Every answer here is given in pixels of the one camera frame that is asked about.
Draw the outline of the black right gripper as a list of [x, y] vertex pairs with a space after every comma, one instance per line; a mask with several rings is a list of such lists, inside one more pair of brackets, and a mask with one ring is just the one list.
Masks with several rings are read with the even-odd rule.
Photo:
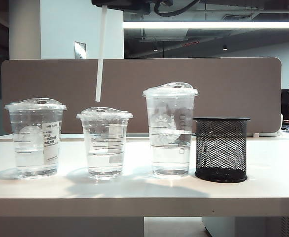
[[145, 0], [91, 0], [91, 3], [116, 10], [150, 10], [150, 3]]

